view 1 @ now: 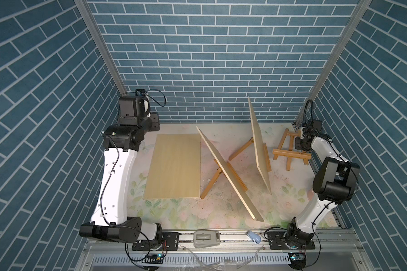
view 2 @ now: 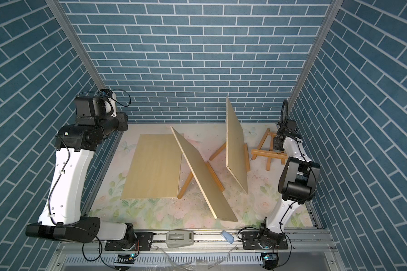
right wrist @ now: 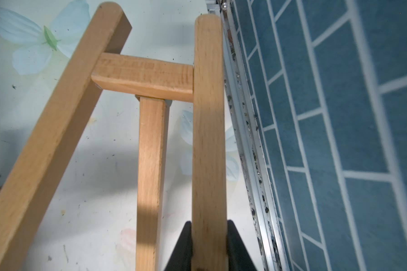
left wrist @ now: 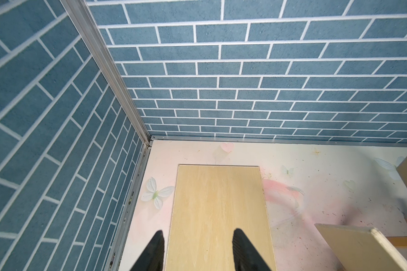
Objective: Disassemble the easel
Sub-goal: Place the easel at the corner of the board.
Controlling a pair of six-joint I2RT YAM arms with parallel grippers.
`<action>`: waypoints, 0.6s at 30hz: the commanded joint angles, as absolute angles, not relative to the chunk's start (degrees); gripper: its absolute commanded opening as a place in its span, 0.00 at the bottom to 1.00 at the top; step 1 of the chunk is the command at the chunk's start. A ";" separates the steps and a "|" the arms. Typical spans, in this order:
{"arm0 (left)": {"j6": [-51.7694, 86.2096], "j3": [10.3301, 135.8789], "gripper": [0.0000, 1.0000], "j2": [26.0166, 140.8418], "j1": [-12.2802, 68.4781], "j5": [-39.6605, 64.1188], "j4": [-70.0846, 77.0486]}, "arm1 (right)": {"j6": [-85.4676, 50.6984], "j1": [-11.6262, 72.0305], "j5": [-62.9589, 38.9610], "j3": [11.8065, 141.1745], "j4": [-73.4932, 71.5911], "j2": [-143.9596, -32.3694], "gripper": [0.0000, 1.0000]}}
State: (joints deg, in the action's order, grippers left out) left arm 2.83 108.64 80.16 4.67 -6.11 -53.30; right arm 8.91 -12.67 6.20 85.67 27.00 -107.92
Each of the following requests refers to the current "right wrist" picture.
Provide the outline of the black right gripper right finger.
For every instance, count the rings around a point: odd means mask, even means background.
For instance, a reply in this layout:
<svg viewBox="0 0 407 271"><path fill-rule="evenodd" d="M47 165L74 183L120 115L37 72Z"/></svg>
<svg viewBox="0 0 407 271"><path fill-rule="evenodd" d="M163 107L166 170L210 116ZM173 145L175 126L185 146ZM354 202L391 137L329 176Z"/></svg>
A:
<svg viewBox="0 0 407 271"><path fill-rule="evenodd" d="M232 220L227 221L227 255L229 271L257 270Z"/></svg>

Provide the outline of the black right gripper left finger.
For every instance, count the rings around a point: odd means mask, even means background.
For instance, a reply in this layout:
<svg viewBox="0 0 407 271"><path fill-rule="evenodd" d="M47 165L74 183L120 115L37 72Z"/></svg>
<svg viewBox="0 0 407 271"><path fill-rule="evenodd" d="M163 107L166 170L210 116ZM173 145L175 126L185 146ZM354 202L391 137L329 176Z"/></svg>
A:
<svg viewBox="0 0 407 271"><path fill-rule="evenodd" d="M192 223L187 221L183 226L165 271L191 271L192 256Z"/></svg>

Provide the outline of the wooden easel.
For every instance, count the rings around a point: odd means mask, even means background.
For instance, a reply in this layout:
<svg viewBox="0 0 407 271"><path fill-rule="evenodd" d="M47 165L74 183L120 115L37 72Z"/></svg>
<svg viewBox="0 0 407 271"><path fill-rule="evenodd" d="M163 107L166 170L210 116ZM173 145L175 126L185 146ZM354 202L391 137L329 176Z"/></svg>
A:
<svg viewBox="0 0 407 271"><path fill-rule="evenodd" d="M132 31L123 54L192 64L194 22L205 1L120 1ZM0 36L0 186L3 185L68 58L19 74L20 48ZM135 268L139 101L105 90L38 228L23 271L132 271Z"/></svg>

